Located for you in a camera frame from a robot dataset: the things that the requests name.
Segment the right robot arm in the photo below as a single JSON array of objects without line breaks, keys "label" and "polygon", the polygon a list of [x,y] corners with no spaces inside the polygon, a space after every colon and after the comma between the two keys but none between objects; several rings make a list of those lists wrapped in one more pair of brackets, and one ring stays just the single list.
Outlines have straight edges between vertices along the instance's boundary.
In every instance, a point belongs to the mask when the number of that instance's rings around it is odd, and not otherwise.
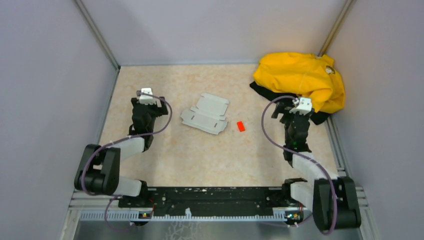
[{"label": "right robot arm", "polygon": [[281,199],[287,206],[298,202],[311,211],[315,226],[325,235],[334,230],[357,229],[362,224],[355,182],[326,169],[312,154],[307,143],[310,117],[314,109],[308,98],[293,102],[279,100],[271,115],[284,125],[284,160],[303,174],[288,179]]}]

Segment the white cardboard box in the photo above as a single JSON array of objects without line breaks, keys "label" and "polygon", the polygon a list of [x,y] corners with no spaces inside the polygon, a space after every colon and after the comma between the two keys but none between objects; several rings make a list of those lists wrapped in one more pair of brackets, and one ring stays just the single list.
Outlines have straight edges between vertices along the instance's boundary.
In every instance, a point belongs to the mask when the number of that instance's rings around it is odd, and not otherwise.
[{"label": "white cardboard box", "polygon": [[180,117],[186,126],[218,135],[228,125],[225,113],[230,104],[226,98],[202,93],[195,106],[184,109]]}]

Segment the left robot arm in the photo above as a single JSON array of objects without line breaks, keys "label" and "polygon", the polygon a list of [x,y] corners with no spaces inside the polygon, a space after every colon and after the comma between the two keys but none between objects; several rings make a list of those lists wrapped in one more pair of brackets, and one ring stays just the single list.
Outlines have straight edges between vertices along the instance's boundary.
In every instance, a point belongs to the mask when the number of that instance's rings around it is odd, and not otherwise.
[{"label": "left robot arm", "polygon": [[123,177],[120,174],[121,161],[146,152],[152,145],[158,117],[173,115],[171,105],[163,96],[149,95],[152,103],[133,97],[132,124],[128,135],[105,145],[88,144],[74,177],[74,188],[90,196],[127,196],[138,207],[149,203],[147,183],[139,179]]}]

